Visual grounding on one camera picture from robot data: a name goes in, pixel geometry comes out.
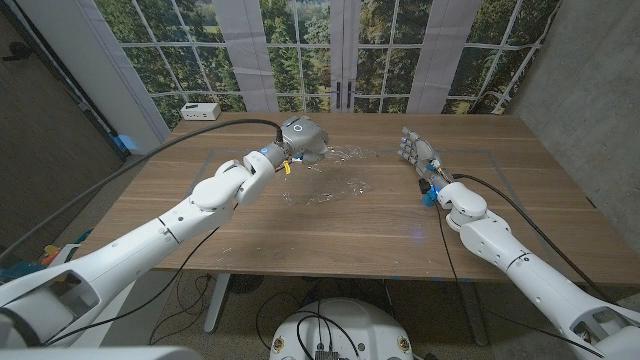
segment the forest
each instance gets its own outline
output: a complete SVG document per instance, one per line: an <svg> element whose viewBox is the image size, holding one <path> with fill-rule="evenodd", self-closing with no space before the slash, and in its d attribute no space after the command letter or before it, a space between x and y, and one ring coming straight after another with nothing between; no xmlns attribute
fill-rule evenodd
<svg viewBox="0 0 640 360"><path fill-rule="evenodd" d="M176 11L170 0L137 0L150 31L131 0L95 1L170 128L180 120L185 102L180 94L192 102L217 101L223 111L246 111L211 1L176 0ZM259 4L280 111L329 112L329 0ZM394 23L396 0L361 1L356 112L406 111L431 4L432 0L398 0ZM499 101L494 94L506 92L557 0L523 1L507 33L515 4L482 2L449 92L463 99L447 100L443 113L493 111ZM207 44L192 46L189 40ZM167 42L184 44L156 45ZM509 96L517 91L528 66Z"/></svg>

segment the power strip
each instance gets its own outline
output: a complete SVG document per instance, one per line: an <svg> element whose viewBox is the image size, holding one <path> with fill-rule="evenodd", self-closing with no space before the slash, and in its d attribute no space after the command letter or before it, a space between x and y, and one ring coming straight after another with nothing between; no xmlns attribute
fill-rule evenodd
<svg viewBox="0 0 640 360"><path fill-rule="evenodd" d="M180 109L185 120L215 120L220 115L218 103L186 103Z"/></svg>

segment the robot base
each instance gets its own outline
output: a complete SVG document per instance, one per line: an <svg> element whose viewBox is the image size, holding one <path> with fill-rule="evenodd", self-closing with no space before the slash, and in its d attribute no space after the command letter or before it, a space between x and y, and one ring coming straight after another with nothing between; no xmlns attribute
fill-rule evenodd
<svg viewBox="0 0 640 360"><path fill-rule="evenodd" d="M270 360L307 360L298 341L297 327L300 319L313 315L309 312L318 312L318 302L303 307L280 325L271 342ZM358 348L359 357L345 334L331 323L329 328L333 347L329 351L327 325L323 320L318 324L318 318L310 317L300 324L300 338L315 359L413 359L407 332L389 314L373 305L347 298L326 299L320 301L319 313L340 325L349 334Z"/></svg>

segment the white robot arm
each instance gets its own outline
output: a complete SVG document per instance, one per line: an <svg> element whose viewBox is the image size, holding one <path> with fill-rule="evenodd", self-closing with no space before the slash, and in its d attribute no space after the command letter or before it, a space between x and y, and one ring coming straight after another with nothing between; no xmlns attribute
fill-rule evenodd
<svg viewBox="0 0 640 360"><path fill-rule="evenodd" d="M428 142L406 128L403 133L399 154L429 181L427 196L451 209L447 223L460 233L464 246L504 272L562 336L592 350L570 345L579 359L638 358L639 313L585 293L533 254L480 195L453 181Z"/></svg>
<svg viewBox="0 0 640 360"><path fill-rule="evenodd" d="M252 151L243 164L224 163L163 215L87 256L0 286L0 320L12 323L8 331L0 329L0 348L46 344L90 325L120 291L180 244L228 223L234 200L239 205L256 201L287 158L302 153L308 164L324 158L329 138L311 119L294 117L281 128L282 143ZM80 335L55 345L68 346Z"/></svg>

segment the wooden table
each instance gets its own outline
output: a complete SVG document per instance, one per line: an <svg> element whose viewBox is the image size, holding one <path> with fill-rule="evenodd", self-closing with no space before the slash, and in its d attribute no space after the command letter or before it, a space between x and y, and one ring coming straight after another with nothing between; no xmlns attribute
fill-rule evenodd
<svg viewBox="0 0 640 360"><path fill-rule="evenodd" d="M219 121L291 114L225 113ZM640 284L638 256L520 119L485 115L311 114L335 150L309 169L293 164L253 205L239 207L192 257L186 269L268 275L451 280L435 208L421 204L413 166L396 154L407 126L430 141L452 173L484 179L520 202L549 237L597 283ZM169 139L208 125L183 121ZM200 135L157 155L83 243L90 253L173 207L229 159L273 139L263 125ZM530 250L580 282L524 220L486 188L464 181L509 222ZM462 245L445 223L453 264L462 279L506 277ZM159 269L177 269L191 240Z"/></svg>

